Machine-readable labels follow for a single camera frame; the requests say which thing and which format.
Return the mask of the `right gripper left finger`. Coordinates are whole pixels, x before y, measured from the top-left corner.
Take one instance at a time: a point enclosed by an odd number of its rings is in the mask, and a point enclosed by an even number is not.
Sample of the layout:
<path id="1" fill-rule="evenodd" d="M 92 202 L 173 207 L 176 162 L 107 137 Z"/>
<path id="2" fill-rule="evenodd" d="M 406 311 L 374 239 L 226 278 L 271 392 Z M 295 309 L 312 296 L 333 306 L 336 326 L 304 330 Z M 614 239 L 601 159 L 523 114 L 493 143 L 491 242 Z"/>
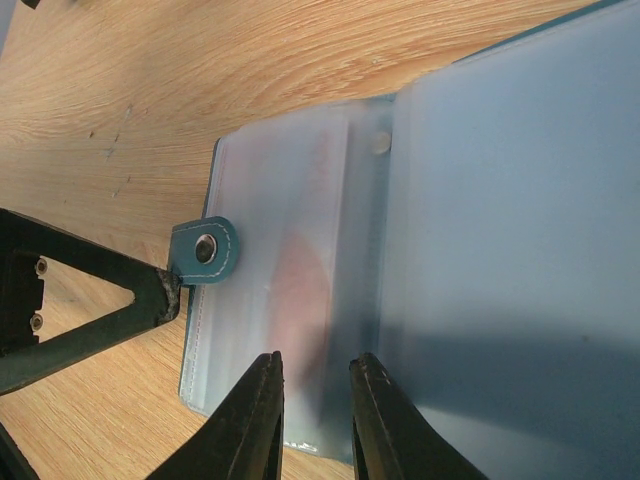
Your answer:
<path id="1" fill-rule="evenodd" d="M 151 479 L 279 479 L 284 378 L 281 353 L 249 366 L 205 424 Z"/>

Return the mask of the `white red-dot card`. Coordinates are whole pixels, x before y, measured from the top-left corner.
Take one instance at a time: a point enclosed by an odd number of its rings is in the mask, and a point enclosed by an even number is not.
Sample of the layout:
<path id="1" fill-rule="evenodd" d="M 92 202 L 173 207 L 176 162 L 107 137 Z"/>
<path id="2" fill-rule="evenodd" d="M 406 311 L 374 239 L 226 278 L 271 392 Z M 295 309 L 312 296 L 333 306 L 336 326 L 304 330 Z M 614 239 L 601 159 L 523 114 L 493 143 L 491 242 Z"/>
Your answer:
<path id="1" fill-rule="evenodd" d="M 209 212 L 229 220 L 239 240 L 232 274 L 207 289 L 223 386 L 278 350 L 293 404 L 309 410 L 320 401 L 348 132 L 348 116 L 327 110 L 219 141 Z"/>

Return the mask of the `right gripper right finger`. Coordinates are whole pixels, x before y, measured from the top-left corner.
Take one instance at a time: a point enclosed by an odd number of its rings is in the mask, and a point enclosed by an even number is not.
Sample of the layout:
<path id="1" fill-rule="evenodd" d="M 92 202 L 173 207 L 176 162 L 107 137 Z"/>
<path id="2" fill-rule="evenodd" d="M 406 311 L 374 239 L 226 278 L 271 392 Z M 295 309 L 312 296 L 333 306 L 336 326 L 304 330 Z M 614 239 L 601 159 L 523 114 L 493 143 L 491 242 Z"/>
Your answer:
<path id="1" fill-rule="evenodd" d="M 357 479 L 484 479 L 425 420 L 372 353 L 349 365 Z"/>

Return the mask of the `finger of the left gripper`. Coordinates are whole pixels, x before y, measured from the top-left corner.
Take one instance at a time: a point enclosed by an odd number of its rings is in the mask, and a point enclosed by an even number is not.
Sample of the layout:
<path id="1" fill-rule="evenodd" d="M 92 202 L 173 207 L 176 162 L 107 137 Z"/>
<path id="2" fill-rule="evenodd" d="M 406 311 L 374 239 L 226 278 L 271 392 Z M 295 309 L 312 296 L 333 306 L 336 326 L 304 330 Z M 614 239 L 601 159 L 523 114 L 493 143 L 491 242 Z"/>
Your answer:
<path id="1" fill-rule="evenodd" d="M 132 302 L 41 341 L 34 320 L 43 306 L 43 258 L 128 290 Z M 8 394 L 174 320 L 181 281 L 167 270 L 39 220 L 1 212 L 1 392 Z"/>

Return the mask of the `teal leather card holder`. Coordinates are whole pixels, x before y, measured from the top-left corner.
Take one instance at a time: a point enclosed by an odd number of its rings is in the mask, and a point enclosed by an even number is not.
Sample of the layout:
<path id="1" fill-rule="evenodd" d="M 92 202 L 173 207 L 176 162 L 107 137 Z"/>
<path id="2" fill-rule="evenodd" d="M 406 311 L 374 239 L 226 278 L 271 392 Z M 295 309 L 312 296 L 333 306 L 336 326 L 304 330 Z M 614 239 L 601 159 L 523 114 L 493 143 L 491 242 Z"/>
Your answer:
<path id="1" fill-rule="evenodd" d="M 371 352 L 492 479 L 637 478 L 638 3 L 596 2 L 390 95 L 268 119 L 327 110 L 349 132 L 326 370 L 315 407 L 285 393 L 285 444 L 351 460 L 349 364 Z M 221 385 L 207 289 L 239 240 L 209 202 L 228 135 L 169 253 L 189 289 L 179 396 L 206 416 L 259 355 Z"/>

